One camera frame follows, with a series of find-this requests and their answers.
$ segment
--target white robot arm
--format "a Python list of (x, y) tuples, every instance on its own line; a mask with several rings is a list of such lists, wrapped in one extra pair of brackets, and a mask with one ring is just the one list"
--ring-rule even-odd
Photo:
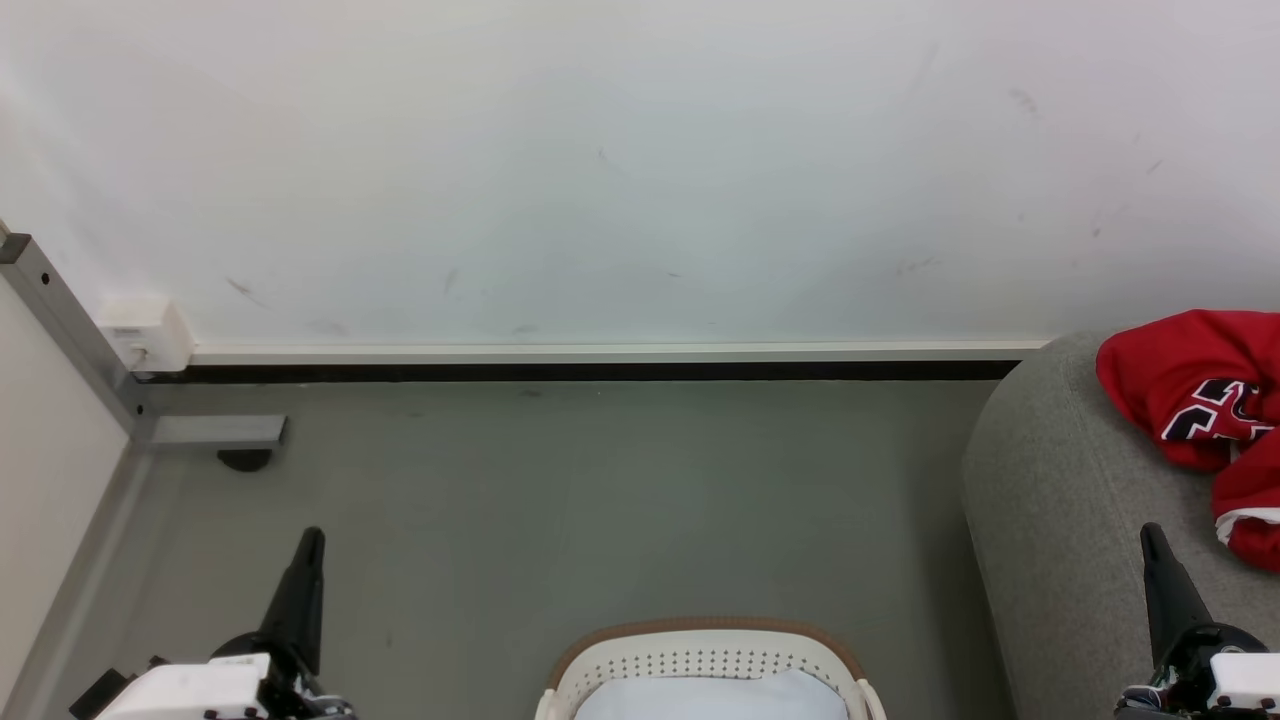
[(262, 625), (214, 652), (209, 662), (160, 657), (137, 678), (108, 670), (74, 705), (77, 720), (357, 720), (343, 698), (325, 694), (320, 671), (324, 543), (308, 528), (275, 588)]

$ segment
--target white panel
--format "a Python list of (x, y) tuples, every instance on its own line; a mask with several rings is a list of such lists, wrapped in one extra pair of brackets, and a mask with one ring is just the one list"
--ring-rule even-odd
[(1280, 309), (1271, 0), (14, 0), (0, 211), (196, 341)]
[(0, 281), (0, 706), (127, 437)]

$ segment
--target scuff mark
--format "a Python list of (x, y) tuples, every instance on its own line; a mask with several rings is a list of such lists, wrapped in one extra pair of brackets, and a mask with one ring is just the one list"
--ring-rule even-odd
[(243, 295), (244, 299), (248, 300), (250, 302), (252, 302), (253, 305), (257, 305), (259, 307), (262, 307), (264, 310), (270, 310), (271, 309), (271, 306), (268, 305), (266, 302), (262, 302), (257, 297), (253, 297), (253, 291), (247, 284), (238, 283), (238, 282), (236, 282), (236, 281), (233, 281), (233, 279), (230, 279), (228, 277), (224, 277), (223, 279), (227, 281), (227, 284), (229, 284), (233, 288), (236, 288), (236, 292)]
[(929, 49), (924, 51), (924, 58), (920, 59), (920, 65), (915, 68), (915, 74), (911, 76), (911, 82), (906, 86), (904, 102), (910, 101), (924, 87), (924, 81), (929, 78), (929, 70), (933, 69), (933, 61), (938, 59), (938, 50), (941, 47), (942, 44), (936, 40), (929, 44)]
[(320, 318), (319, 320), (311, 320), (307, 323), (307, 328), (317, 332), (320, 334), (347, 337), (351, 334), (347, 332), (347, 325), (339, 323), (338, 320), (330, 320), (329, 318)]
[(453, 286), (458, 283), (458, 274), (461, 272), (462, 268), (453, 268), (449, 270), (449, 274), (444, 275), (444, 295), (448, 295), (453, 290)]
[(934, 265), (941, 265), (941, 264), (942, 264), (942, 260), (938, 260), (933, 255), (929, 255), (924, 260), (916, 260), (915, 263), (908, 263), (906, 260), (901, 260), (897, 264), (897, 274), (899, 274), (899, 277), (901, 277), (901, 275), (905, 275), (905, 274), (909, 274), (909, 273), (914, 273), (914, 272), (924, 269), (924, 268), (932, 268)]
[(1009, 90), (1009, 96), (1014, 99), (1014, 102), (1016, 102), (1029, 118), (1033, 120), (1039, 119), (1039, 105), (1036, 104), (1036, 99), (1032, 97), (1030, 92), (1018, 87), (1011, 87)]

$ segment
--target perforated basket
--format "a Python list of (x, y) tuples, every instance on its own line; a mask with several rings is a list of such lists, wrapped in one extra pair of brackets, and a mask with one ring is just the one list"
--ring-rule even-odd
[(845, 701), (849, 720), (884, 720), (852, 653), (827, 633), (763, 618), (676, 618), (596, 630), (561, 657), (535, 720), (571, 720), (614, 678), (758, 679), (799, 669)]

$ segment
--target white wall trim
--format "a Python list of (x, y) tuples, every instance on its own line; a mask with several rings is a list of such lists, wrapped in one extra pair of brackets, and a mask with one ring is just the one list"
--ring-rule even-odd
[(1021, 360), (1047, 340), (701, 345), (204, 345), (192, 365), (515, 365)]

